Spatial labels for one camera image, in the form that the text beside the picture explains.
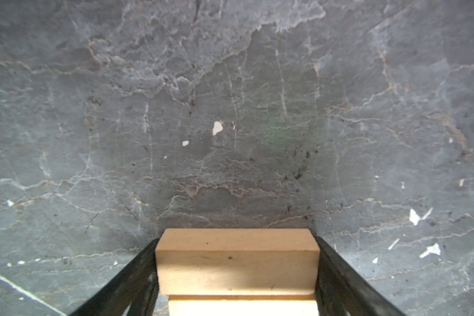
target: wooden block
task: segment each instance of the wooden block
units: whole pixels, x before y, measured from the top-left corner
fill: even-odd
[[[309,295],[318,261],[307,229],[167,229],[156,247],[164,295]]]
[[[314,295],[169,297],[170,316],[318,316]]]

